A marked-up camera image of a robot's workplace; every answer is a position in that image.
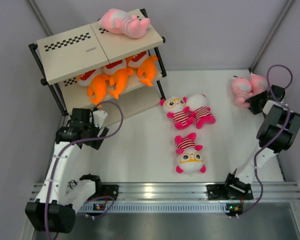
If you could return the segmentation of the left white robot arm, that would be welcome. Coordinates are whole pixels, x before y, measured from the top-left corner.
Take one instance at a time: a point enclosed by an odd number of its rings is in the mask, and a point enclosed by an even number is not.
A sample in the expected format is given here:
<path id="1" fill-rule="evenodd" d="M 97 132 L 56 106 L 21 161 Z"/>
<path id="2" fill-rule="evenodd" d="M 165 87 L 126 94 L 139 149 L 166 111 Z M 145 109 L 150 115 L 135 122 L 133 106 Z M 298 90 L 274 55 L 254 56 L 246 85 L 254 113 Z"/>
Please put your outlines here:
<path id="1" fill-rule="evenodd" d="M 84 147 L 98 150 L 108 128 L 103 127 L 107 113 L 101 109 L 73 109 L 65 126 L 55 134 L 52 161 L 34 201 L 26 204 L 25 214 L 38 232 L 72 231 L 76 214 L 87 200 L 103 194 L 99 176 L 85 172 Z"/>

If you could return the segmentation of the orange shark plush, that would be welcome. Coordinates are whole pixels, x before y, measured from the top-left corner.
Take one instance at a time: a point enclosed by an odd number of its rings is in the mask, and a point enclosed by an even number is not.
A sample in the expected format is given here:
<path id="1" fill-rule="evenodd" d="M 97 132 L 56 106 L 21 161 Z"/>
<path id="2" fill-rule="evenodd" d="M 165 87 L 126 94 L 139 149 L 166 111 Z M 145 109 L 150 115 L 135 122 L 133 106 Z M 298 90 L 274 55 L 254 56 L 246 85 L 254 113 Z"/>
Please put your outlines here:
<path id="1" fill-rule="evenodd" d="M 109 85 L 115 86 L 109 94 L 118 99 L 119 95 L 127 88 L 129 77 L 134 74 L 134 70 L 127 67 L 125 58 L 103 66 L 102 70 L 109 76 Z"/>
<path id="2" fill-rule="evenodd" d="M 159 58 L 156 55 L 150 55 L 147 50 L 142 51 L 138 54 L 131 55 L 126 58 L 127 66 L 133 70 L 136 70 L 141 83 L 152 87 L 152 81 L 157 75 L 157 67 L 155 62 Z"/>
<path id="3" fill-rule="evenodd" d="M 110 79 L 110 76 L 104 74 L 101 68 L 77 75 L 75 79 L 80 86 L 87 87 L 87 96 L 94 105 L 102 102 L 108 94 L 107 81 Z"/>

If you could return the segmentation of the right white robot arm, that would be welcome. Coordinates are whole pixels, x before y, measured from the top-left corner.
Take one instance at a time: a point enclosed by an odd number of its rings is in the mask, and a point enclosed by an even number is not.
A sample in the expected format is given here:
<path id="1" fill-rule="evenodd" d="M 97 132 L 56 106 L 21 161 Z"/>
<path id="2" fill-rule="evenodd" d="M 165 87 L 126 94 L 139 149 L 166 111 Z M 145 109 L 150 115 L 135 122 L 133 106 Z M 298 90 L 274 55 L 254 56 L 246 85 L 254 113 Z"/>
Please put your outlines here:
<path id="1" fill-rule="evenodd" d="M 251 183 L 258 179 L 258 170 L 294 143 L 300 129 L 300 113 L 292 111 L 282 102 L 284 96 L 284 88 L 272 85 L 269 91 L 252 98 L 255 107 L 257 100 L 265 97 L 261 105 L 265 118 L 256 135 L 258 144 L 250 157 L 233 173 L 229 173 L 225 180 L 223 192 L 228 198 L 250 194 Z"/>

